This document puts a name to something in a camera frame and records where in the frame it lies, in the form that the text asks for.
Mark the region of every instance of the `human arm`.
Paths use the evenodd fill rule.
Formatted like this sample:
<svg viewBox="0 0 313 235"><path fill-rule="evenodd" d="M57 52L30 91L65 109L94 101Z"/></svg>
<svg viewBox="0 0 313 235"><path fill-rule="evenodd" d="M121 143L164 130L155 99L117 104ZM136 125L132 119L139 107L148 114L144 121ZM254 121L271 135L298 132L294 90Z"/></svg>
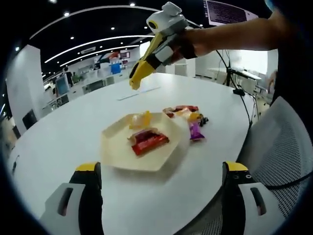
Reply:
<svg viewBox="0 0 313 235"><path fill-rule="evenodd" d="M217 49L275 49L292 32L292 24L279 11L274 11L269 19L190 29L184 38L194 45L196 55L201 56Z"/></svg>

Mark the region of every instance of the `purple candy wrapper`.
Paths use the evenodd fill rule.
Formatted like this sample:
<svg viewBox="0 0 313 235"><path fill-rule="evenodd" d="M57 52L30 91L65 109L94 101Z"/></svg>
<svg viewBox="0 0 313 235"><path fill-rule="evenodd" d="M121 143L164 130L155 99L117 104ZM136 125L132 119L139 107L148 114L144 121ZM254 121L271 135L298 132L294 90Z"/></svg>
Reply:
<svg viewBox="0 0 313 235"><path fill-rule="evenodd" d="M198 121L189 122L190 140L197 141L205 137L200 133L200 126Z"/></svg>

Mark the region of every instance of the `mesh chair back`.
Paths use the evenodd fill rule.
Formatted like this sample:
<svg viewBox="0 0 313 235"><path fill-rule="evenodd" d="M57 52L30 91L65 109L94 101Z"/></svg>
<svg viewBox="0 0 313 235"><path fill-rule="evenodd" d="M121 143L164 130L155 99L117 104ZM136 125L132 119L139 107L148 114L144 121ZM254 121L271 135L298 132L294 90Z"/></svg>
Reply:
<svg viewBox="0 0 313 235"><path fill-rule="evenodd" d="M264 185L283 185L313 170L313 148L300 117L281 97L252 126L240 162ZM287 217L308 184L272 190Z"/></svg>

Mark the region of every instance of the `yellow candy wrapper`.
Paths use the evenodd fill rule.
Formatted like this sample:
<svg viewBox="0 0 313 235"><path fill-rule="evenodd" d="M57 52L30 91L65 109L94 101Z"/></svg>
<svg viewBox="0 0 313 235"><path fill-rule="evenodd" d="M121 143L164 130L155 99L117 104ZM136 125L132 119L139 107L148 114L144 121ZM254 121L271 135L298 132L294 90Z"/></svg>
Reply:
<svg viewBox="0 0 313 235"><path fill-rule="evenodd" d="M198 112L191 112L188 108L184 108L175 114L185 118L188 122L196 121L201 118L201 114Z"/></svg>
<svg viewBox="0 0 313 235"><path fill-rule="evenodd" d="M150 126L152 115L149 111L135 114L130 120L129 129L144 129Z"/></svg>

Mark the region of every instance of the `ceiling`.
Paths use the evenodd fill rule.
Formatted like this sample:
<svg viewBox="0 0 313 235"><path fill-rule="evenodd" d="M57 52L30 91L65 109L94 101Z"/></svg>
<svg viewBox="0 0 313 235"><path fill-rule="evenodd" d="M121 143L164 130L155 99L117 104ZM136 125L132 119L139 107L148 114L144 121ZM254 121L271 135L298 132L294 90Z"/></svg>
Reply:
<svg viewBox="0 0 313 235"><path fill-rule="evenodd" d="M49 72L53 74L53 72L59 71L61 64L81 56L77 54L81 50L90 47L96 47L96 51L120 47L122 46L121 42L123 42L123 46L127 46L134 43L137 38L98 42L74 49L45 63L50 57L69 48L108 37L146 35L151 33L150 30L145 29L144 26L146 25L146 19L152 14L152 11L135 8L111 8L97 9L66 17L44 29L29 40L29 38L41 28L63 17L65 12L73 13L79 10L104 5L129 5L131 2L134 2L136 6L161 9L162 5L167 2L167 0L56 1L56 3L52 3L49 0L28 0L23 1L20 5L21 10L19 14L23 18L22 24L25 25L25 27L21 27L19 30L19 36L23 39L22 45L31 44L41 50L42 72L44 74ZM251 11L259 17L268 17L270 15L270 11L267 9L264 0L220 1ZM204 17L202 0L172 0L172 2L182 8L184 16L190 21L203 24L204 27L210 27L207 19Z"/></svg>

